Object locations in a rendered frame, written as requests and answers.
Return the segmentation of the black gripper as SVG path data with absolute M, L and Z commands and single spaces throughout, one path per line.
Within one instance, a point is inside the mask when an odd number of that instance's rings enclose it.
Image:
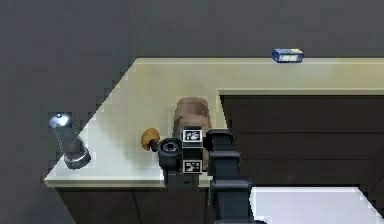
M 152 139 L 149 147 L 152 152 L 158 152 L 159 166 L 163 170 L 164 182 L 168 190 L 198 188 L 198 176 L 183 173 L 182 143 L 179 139 L 166 138 L 160 143 Z

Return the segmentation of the brown bread loaf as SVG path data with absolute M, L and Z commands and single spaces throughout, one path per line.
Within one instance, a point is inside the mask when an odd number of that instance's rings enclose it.
M 200 127 L 205 137 L 211 129 L 208 102 L 203 98 L 187 97 L 181 99 L 174 113 L 173 137 L 180 137 L 185 127 Z

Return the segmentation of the orange-brown round potato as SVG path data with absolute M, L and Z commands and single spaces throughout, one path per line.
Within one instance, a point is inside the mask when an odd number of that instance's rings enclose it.
M 144 150 L 150 151 L 153 143 L 160 141 L 160 134 L 154 128 L 145 130 L 141 136 L 141 146 Z

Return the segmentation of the grey metal pepper grinder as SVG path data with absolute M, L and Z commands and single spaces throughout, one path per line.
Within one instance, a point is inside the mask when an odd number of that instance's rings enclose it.
M 69 169 L 81 169 L 91 161 L 91 155 L 80 138 L 70 113 L 56 113 L 49 119 L 49 127 L 56 136 Z

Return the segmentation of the blue box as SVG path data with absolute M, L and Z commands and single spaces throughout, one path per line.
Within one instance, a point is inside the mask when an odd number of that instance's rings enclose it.
M 304 58 L 304 52 L 300 49 L 276 48 L 272 51 L 272 59 L 276 63 L 301 63 Z

